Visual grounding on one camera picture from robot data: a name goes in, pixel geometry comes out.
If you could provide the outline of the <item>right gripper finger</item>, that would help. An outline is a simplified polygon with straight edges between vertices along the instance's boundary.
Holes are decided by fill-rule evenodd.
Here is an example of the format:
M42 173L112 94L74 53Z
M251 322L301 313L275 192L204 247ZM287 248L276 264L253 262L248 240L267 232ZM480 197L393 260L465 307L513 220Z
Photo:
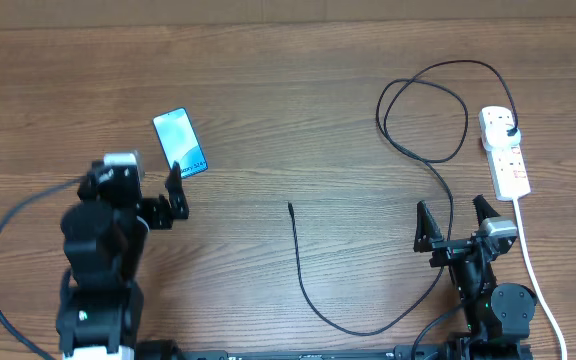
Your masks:
M500 216L500 214L494 210L493 207L486 201L483 195L477 195L472 200L472 202L475 208L479 226L481 226L482 223L488 218L495 218Z
M416 205L417 225L415 243L433 243L443 240L443 235L426 203L419 201Z

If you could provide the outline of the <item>Samsung Galaxy smartphone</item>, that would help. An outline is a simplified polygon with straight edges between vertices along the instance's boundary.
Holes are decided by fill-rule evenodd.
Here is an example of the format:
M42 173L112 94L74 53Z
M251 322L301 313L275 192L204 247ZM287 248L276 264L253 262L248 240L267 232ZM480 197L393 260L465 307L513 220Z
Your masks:
M178 165L182 178L208 169L207 159L185 108L156 116L153 125L170 169Z

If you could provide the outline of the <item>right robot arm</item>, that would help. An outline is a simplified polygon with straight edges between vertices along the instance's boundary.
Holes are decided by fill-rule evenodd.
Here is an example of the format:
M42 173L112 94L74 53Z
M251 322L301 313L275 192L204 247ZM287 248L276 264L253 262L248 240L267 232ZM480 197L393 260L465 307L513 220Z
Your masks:
M446 268L460 303L427 325L413 343L413 359L530 359L528 345L537 296L517 283L499 284L492 262L509 252L518 238L513 220L496 212L483 196L473 199L479 228L468 238L447 240L426 204L417 204L414 250L431 254L431 267ZM462 311L468 330L442 344L422 346L435 326Z

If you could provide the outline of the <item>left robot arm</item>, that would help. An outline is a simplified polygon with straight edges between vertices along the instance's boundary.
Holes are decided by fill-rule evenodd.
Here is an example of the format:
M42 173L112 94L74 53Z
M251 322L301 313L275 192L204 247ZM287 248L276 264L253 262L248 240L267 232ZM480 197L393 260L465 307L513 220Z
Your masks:
M165 188L166 195L143 196L136 163L96 161L81 179L80 201L60 224L70 264L56 319L64 358L136 358L144 304L136 273L146 239L189 216L178 165Z

